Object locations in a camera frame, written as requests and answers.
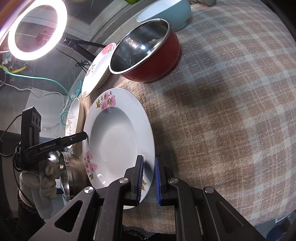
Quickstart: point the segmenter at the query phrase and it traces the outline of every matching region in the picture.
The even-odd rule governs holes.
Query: beige fabric
[[[85,112],[103,91],[129,90],[175,176],[213,186],[253,225],[287,215],[296,208],[296,43],[260,0],[191,7],[170,73],[152,83],[112,76],[80,97]],[[175,232],[173,208],[157,205],[154,182],[123,223]]]

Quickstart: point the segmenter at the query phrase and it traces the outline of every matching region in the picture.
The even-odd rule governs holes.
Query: ring light
[[[15,34],[17,31],[17,27],[19,26],[21,20],[32,9],[42,5],[48,5],[55,9],[55,11],[57,12],[57,27],[53,32],[51,38],[48,40],[48,42],[40,49],[33,52],[23,52],[17,47],[15,42]],[[11,54],[16,58],[25,61],[34,60],[47,54],[62,38],[67,24],[67,16],[67,8],[62,0],[36,0],[35,2],[33,2],[20,16],[18,16],[18,18],[14,21],[9,30],[8,47]]]

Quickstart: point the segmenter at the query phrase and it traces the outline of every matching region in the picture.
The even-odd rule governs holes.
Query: gloved hand
[[[57,196],[56,182],[54,172],[56,165],[49,160],[46,160],[45,171],[37,174],[36,172],[22,172],[20,174],[20,189],[21,200],[30,205],[35,206],[39,215],[43,219],[51,218],[53,206],[52,199]]]

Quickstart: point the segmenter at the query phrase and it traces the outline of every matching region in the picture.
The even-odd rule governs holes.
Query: tablecloth
[[[150,83],[113,75],[80,97],[85,113],[109,88],[130,91],[175,176],[214,187],[252,225],[285,216],[296,208],[296,43],[260,0],[191,7],[173,69]],[[174,210],[157,204],[154,181],[123,224],[175,232]]]

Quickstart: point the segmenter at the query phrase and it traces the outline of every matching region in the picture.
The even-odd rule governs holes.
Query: yellow hose
[[[16,73],[19,73],[19,72],[23,71],[24,69],[26,69],[27,66],[23,66],[23,67],[21,67],[21,68],[19,68],[19,69],[15,69],[15,70],[13,70],[13,71],[9,71],[9,69],[8,69],[6,66],[4,66],[4,65],[0,65],[0,68],[6,70],[7,72],[10,72],[10,73],[16,74]]]

